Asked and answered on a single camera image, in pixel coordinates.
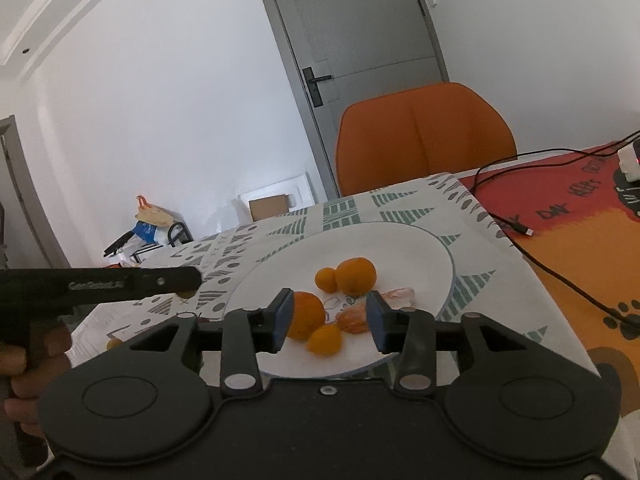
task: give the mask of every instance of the door handle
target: door handle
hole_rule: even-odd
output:
[[[308,66],[303,69],[302,75],[305,77],[306,87],[309,90],[309,95],[311,96],[311,102],[313,103],[314,108],[319,108],[324,103],[322,102],[322,96],[320,95],[320,90],[318,89],[318,83],[322,81],[329,81],[329,79],[333,79],[332,75],[323,75],[320,77],[316,77],[314,75],[314,69]]]

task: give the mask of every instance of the paw print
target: paw print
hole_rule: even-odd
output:
[[[631,300],[631,308],[633,310],[637,310],[640,312],[640,301]],[[628,304],[623,303],[622,301],[618,304],[618,310],[622,314],[626,314],[626,316],[629,319],[632,319],[634,321],[640,321],[640,315],[627,314],[627,312],[629,312],[630,310],[630,307],[628,306]],[[640,338],[640,330],[631,325],[628,325],[626,323],[620,323],[617,319],[614,319],[611,316],[607,316],[603,321],[604,321],[604,324],[607,325],[612,330],[620,329],[620,333],[622,334],[622,337],[624,337],[629,341],[633,341],[634,339]]]

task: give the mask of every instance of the plate rim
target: plate rim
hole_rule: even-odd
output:
[[[411,228],[415,228],[415,229],[418,229],[418,230],[420,230],[420,231],[422,231],[422,232],[424,232],[424,233],[427,233],[428,235],[431,235],[431,236],[432,236],[433,238],[435,238],[435,239],[436,239],[436,241],[437,241],[437,242],[438,242],[438,243],[439,243],[439,244],[444,248],[444,250],[445,250],[445,251],[447,251],[447,254],[449,255],[449,261],[451,262],[451,270],[452,270],[452,273],[451,273],[451,284],[450,284],[450,286],[449,286],[449,292],[447,293],[447,297],[445,298],[444,303],[442,304],[442,306],[441,306],[441,307],[439,308],[439,310],[437,311],[437,314],[434,314],[434,316],[433,316],[433,317],[435,317],[435,318],[436,318],[436,320],[437,320],[437,317],[440,315],[440,313],[443,311],[443,309],[447,306],[447,303],[449,303],[449,301],[451,300],[451,296],[452,296],[452,294],[453,294],[453,289],[454,289],[454,287],[455,287],[455,285],[456,285],[456,276],[457,276],[457,273],[456,273],[456,261],[453,259],[453,254],[451,254],[451,251],[449,250],[449,247],[447,247],[447,245],[445,245],[445,243],[440,239],[440,237],[439,237],[438,235],[435,235],[434,233],[432,233],[432,232],[431,232],[431,231],[429,231],[428,229],[425,229],[425,228],[420,227],[420,226],[417,226],[417,225],[402,224],[402,223],[400,223],[400,222],[385,222],[385,221],[373,221],[373,222],[372,222],[372,221],[369,221],[369,222],[360,222],[359,224],[352,224],[352,225],[348,225],[348,226],[341,226],[341,227],[336,228],[335,230],[338,230],[338,229],[354,228],[354,227],[361,226],[361,225],[364,225],[364,224],[391,224],[391,225],[396,225],[396,226],[404,226],[404,227],[411,227]],[[311,240],[311,238],[313,238],[313,237],[315,237],[315,236],[318,236],[318,235],[321,235],[321,234],[324,234],[324,233],[327,233],[327,232],[329,232],[329,231],[333,231],[333,230],[334,230],[334,229],[330,229],[330,230],[327,230],[327,231],[322,231],[322,232],[316,233],[316,234],[314,234],[314,235],[311,235],[309,238],[306,238],[306,237],[305,237],[305,238],[304,238],[304,240]],[[287,249],[289,249],[289,248],[291,248],[291,247],[293,247],[293,246],[295,246],[295,245],[297,245],[297,243],[296,243],[296,244],[291,244],[290,246],[285,247],[285,248],[284,248],[283,250],[281,250],[280,252],[281,252],[281,253],[283,253],[283,252],[287,251]],[[232,297],[233,297],[233,295],[236,293],[236,290],[237,290],[237,289],[238,289],[238,287],[241,285],[241,283],[242,283],[242,282],[244,282],[244,280],[246,280],[246,279],[247,279],[247,278],[252,274],[252,272],[254,272],[256,269],[258,269],[260,266],[262,266],[263,264],[265,264],[265,263],[266,263],[266,262],[268,262],[269,260],[264,260],[263,262],[258,263],[258,264],[257,264],[253,269],[251,269],[251,270],[249,271],[249,273],[248,273],[248,274],[247,274],[247,275],[246,275],[242,280],[240,280],[240,282],[239,282],[239,283],[234,287],[234,290],[232,290],[232,291],[231,291],[231,294],[229,295],[229,299],[228,299],[228,300],[227,300],[227,302],[226,302],[226,306],[225,306],[225,309],[223,310],[222,318],[221,318],[221,320],[220,320],[220,321],[222,321],[222,320],[224,320],[224,319],[225,319],[225,316],[226,316],[226,313],[227,313],[227,312],[232,312],[231,310],[227,311],[227,309],[226,309],[226,308],[228,307],[228,305],[229,305],[229,303],[230,303],[231,298],[232,298]],[[313,380],[317,380],[317,379],[326,379],[326,380],[341,379],[341,378],[350,377],[350,376],[352,376],[352,375],[362,373],[362,372],[364,372],[364,371],[366,371],[366,370],[369,370],[369,369],[371,369],[371,368],[375,368],[375,367],[377,367],[377,366],[381,365],[382,363],[385,363],[385,362],[390,361],[391,359],[393,359],[394,357],[396,357],[396,356],[398,356],[398,355],[399,355],[399,353],[398,353],[398,352],[393,352],[393,353],[391,353],[391,354],[389,354],[389,355],[384,356],[384,357],[383,357],[382,359],[380,359],[379,361],[375,361],[375,362],[373,362],[372,364],[369,364],[369,365],[367,365],[367,366],[365,366],[365,367],[356,368],[355,370],[350,370],[350,371],[348,371],[348,372],[341,372],[341,373],[339,373],[339,374],[334,374],[334,375],[326,375],[326,376],[319,376],[319,377],[309,377],[309,378],[297,378],[297,377],[289,377],[289,376],[281,376],[281,375],[270,374],[270,373],[268,373],[268,372],[265,372],[264,370],[260,370],[260,374],[261,374],[261,375],[263,375],[263,376],[266,376],[266,377],[268,377],[268,378],[274,378],[274,379],[296,379],[296,380],[302,380],[302,381],[306,381],[306,380],[313,381]]]

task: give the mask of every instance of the pink food item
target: pink food item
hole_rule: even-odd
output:
[[[397,288],[380,296],[392,309],[415,308],[415,291],[412,288]],[[340,330],[350,334],[368,332],[366,300],[360,300],[339,312],[335,316],[335,323]]]

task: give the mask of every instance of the door frame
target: door frame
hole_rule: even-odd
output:
[[[313,105],[309,100],[306,92],[306,84],[302,77],[302,69],[298,65],[296,56],[293,52],[293,47],[289,39],[289,34],[284,25],[282,14],[276,0],[262,0],[264,8],[267,11],[267,17],[271,23],[271,30],[276,39],[278,50],[280,51],[280,57],[284,64],[287,78],[289,79],[289,85],[293,91],[293,97],[296,101],[296,106],[300,112],[302,118],[302,124],[306,131],[307,139],[311,145],[311,152],[313,153],[318,171],[320,173],[320,179],[324,185],[324,191],[328,200],[333,200],[340,196],[340,190],[335,179],[334,172],[331,169],[331,161],[324,148],[322,137],[320,136],[320,129],[316,121],[316,117],[313,112]],[[417,4],[423,10],[424,23],[427,27],[427,31],[433,44],[433,49],[436,55],[438,68],[440,69],[440,75],[444,82],[449,82],[449,75],[444,63],[444,56],[442,55],[442,49],[438,42],[433,20],[429,12],[429,7],[426,0],[417,0]]]
[[[27,225],[45,261],[53,269],[69,267],[69,262],[49,224],[31,180],[18,136],[15,116],[0,120],[0,153],[6,161]]]

